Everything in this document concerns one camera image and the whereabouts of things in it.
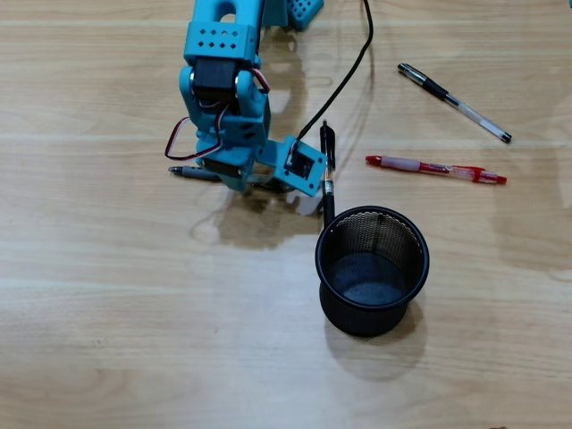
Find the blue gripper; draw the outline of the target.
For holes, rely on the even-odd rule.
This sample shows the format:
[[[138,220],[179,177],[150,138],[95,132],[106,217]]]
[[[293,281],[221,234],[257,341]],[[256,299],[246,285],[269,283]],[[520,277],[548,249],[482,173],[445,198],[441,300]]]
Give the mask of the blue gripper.
[[[266,185],[271,180],[271,167],[258,160],[268,144],[269,139],[256,139],[246,146],[233,146],[225,141],[221,148],[200,157],[197,163],[215,173],[227,188],[245,192],[251,186]]]

